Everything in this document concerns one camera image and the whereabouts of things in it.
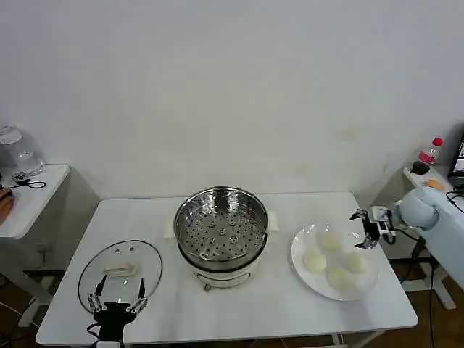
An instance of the stainless steel steamer basket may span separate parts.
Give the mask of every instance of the stainless steel steamer basket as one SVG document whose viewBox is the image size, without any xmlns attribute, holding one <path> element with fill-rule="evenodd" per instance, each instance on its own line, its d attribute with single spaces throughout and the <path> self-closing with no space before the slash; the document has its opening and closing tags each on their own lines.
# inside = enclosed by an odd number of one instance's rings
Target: stainless steel steamer basket
<svg viewBox="0 0 464 348">
<path fill-rule="evenodd" d="M 263 251 L 268 214 L 261 201 L 239 188 L 217 186 L 187 199 L 174 218 L 181 254 L 213 273 L 239 270 Z"/>
</svg>

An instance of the orange object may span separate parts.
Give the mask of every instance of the orange object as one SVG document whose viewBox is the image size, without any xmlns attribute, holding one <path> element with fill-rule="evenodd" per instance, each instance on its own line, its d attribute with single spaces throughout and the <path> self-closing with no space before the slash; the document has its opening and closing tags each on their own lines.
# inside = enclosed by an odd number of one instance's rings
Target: orange object
<svg viewBox="0 0 464 348">
<path fill-rule="evenodd" d="M 7 216 L 13 204 L 15 203 L 15 196 L 9 188 L 0 189 L 0 225 L 7 219 Z"/>
<path fill-rule="evenodd" d="M 444 192 L 444 186 L 437 180 L 430 179 L 430 180 L 424 181 L 423 185 L 431 187 L 438 191 Z"/>
</svg>

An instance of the red bottle cap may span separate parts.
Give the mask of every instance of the red bottle cap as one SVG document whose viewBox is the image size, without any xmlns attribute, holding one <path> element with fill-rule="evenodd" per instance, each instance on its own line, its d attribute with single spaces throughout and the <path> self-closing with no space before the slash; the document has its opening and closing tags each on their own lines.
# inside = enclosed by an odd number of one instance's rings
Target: red bottle cap
<svg viewBox="0 0 464 348">
<path fill-rule="evenodd" d="M 435 146 L 441 146 L 443 144 L 443 140 L 440 138 L 435 138 L 432 144 Z"/>
</svg>

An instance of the glass lid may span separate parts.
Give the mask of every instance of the glass lid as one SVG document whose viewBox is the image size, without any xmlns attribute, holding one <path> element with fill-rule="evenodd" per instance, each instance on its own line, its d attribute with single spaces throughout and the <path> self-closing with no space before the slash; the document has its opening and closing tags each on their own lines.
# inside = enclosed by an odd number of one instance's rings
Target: glass lid
<svg viewBox="0 0 464 348">
<path fill-rule="evenodd" d="M 88 295 L 93 294 L 104 276 L 100 302 L 119 302 L 134 305 L 138 299 L 141 279 L 145 297 L 150 297 L 162 273 L 161 255 L 154 246 L 145 241 L 121 241 L 98 253 L 80 275 L 79 300 L 92 313 Z"/>
</svg>

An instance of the water bottle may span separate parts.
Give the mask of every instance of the water bottle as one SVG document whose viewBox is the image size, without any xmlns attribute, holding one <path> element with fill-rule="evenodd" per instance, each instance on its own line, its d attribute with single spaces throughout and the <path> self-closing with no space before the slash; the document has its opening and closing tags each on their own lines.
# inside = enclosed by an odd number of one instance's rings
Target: water bottle
<svg viewBox="0 0 464 348">
<path fill-rule="evenodd" d="M 440 138 L 435 138 L 434 141 L 432 141 L 432 146 L 427 146 L 425 149 L 423 149 L 420 154 L 419 154 L 419 161 L 422 163 L 425 163 L 427 165 L 432 165 L 435 163 L 436 158 L 438 157 L 440 153 L 440 148 L 443 144 L 443 140 Z"/>
<path fill-rule="evenodd" d="M 7 126 L 0 129 L 0 144 L 8 151 L 20 172 L 33 176 L 44 171 L 44 164 L 16 127 Z"/>
</svg>

